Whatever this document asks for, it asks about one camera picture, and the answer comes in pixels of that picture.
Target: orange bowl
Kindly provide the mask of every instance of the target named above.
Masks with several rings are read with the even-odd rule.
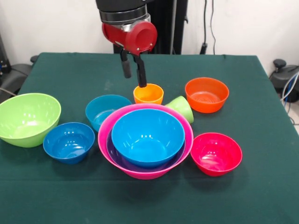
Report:
[[[164,91],[160,86],[148,83],[143,88],[137,86],[133,91],[133,95],[134,101],[137,104],[162,104]]]
[[[228,87],[214,78],[195,78],[185,86],[190,107],[201,113],[214,113],[222,108],[229,96]]]

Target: magenta bowl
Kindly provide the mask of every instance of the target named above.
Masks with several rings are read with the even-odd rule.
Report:
[[[167,112],[167,113],[171,114],[172,116],[174,116],[175,118],[177,118],[179,120],[179,122],[182,124],[182,126],[184,128],[184,131],[185,131],[185,149],[184,149],[182,157],[175,164],[173,164],[170,167],[167,167],[167,168],[159,170],[159,171],[154,171],[154,172],[132,171],[132,170],[123,168],[122,166],[115,163],[111,159],[111,157],[109,155],[109,152],[108,152],[108,149],[107,149],[107,139],[109,137],[109,134],[110,134],[114,124],[116,123],[116,121],[119,118],[121,118],[122,116],[124,116],[125,114],[127,114],[129,112],[139,110],[139,109],[148,109],[148,108],[149,109],[157,109],[157,110]],[[172,168],[176,167],[182,161],[184,161],[184,159],[190,153],[192,145],[193,145],[193,131],[192,131],[192,128],[191,128],[189,122],[182,115],[180,115],[178,112],[176,112],[175,110],[173,110],[171,108],[168,108],[168,107],[163,106],[163,105],[158,105],[158,104],[133,104],[133,105],[125,106],[121,109],[118,109],[117,111],[110,114],[104,120],[104,122],[102,123],[102,125],[99,129],[98,144],[99,144],[100,151],[102,152],[103,156],[111,164],[113,164],[117,168],[121,169],[123,172],[125,172],[126,174],[128,174],[129,176],[131,176],[133,178],[140,179],[140,180],[151,180],[151,179],[155,179],[155,178],[163,176],[168,171],[170,171]]]

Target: bowl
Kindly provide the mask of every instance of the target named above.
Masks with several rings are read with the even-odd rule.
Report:
[[[170,103],[166,104],[165,106],[182,114],[190,124],[194,122],[192,109],[185,97],[179,96],[173,99]]]
[[[87,156],[94,139],[94,132],[89,126],[77,122],[65,123],[47,134],[43,148],[53,159],[75,164]]]
[[[179,120],[179,122],[182,124],[184,131],[185,131],[185,149],[184,149],[183,155],[179,159],[179,161],[177,161],[177,163],[173,164],[172,166],[170,166],[168,168],[165,168],[165,169],[159,170],[159,171],[154,171],[154,172],[132,171],[132,170],[129,170],[127,168],[124,168],[124,167],[118,165],[111,159],[111,157],[109,156],[108,150],[107,150],[107,139],[108,139],[109,133],[112,131],[114,124],[116,123],[116,121],[119,118],[121,118],[123,115],[125,115],[131,111],[138,110],[138,109],[147,109],[147,108],[165,111],[165,112],[173,115],[174,117],[176,117]],[[193,131],[192,131],[192,128],[191,128],[189,122],[181,114],[179,114],[178,112],[176,112],[175,110],[173,110],[171,108],[168,108],[168,107],[162,106],[162,105],[157,105],[157,104],[135,104],[135,105],[125,106],[125,107],[115,111],[111,115],[109,115],[109,117],[103,122],[103,124],[100,127],[100,130],[98,133],[98,144],[100,147],[100,151],[112,165],[116,166],[117,168],[122,170],[124,173],[126,173],[127,175],[129,175],[133,178],[141,179],[141,180],[150,180],[150,179],[155,179],[155,178],[159,178],[159,177],[163,176],[164,174],[166,174],[171,169],[178,166],[182,161],[185,160],[185,158],[188,156],[188,154],[190,153],[190,150],[192,148]]]
[[[61,106],[54,97],[27,93],[0,104],[0,138],[19,147],[36,147],[57,126]]]
[[[229,96],[228,87],[214,78],[195,78],[185,86],[190,107],[201,113],[214,113],[222,108]]]
[[[112,129],[112,142],[129,162],[145,168],[171,160],[185,141],[181,123],[156,109],[140,109],[121,117]]]
[[[204,133],[194,139],[191,150],[199,169],[209,176],[220,176],[234,170],[242,161],[240,146],[220,133]]]
[[[173,164],[177,163],[184,153],[185,143],[182,145],[182,147],[180,148],[178,153],[171,160],[169,160],[169,162],[162,164],[161,166],[158,166],[155,168],[142,168],[142,167],[136,166],[133,163],[126,160],[126,158],[124,158],[117,151],[115,146],[113,145],[111,133],[109,134],[108,139],[107,139],[107,150],[108,150],[108,153],[109,153],[109,156],[111,157],[111,159],[121,167],[124,167],[124,168],[132,170],[132,171],[137,171],[137,172],[155,172],[155,171],[159,171],[159,170],[168,168],[168,167],[172,166]]]
[[[164,91],[160,86],[148,83],[146,87],[137,86],[133,91],[133,95],[137,104],[162,104]]]
[[[93,99],[86,107],[85,114],[95,131],[114,111],[131,105],[131,101],[119,95],[104,95]]]

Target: light blue bowl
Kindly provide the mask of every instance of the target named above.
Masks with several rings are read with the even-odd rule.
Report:
[[[99,132],[101,124],[111,113],[131,104],[125,97],[104,95],[93,99],[87,105],[85,114],[94,130]]]
[[[82,123],[65,123],[50,131],[43,140],[45,152],[67,164],[82,161],[93,146],[93,130]]]
[[[171,160],[185,140],[181,123],[155,109],[141,109],[121,117],[112,129],[112,142],[129,162],[144,168]]]

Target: overturned green bowl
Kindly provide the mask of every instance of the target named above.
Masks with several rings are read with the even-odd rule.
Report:
[[[36,147],[57,126],[61,106],[54,97],[27,93],[0,104],[0,139],[19,147]]]

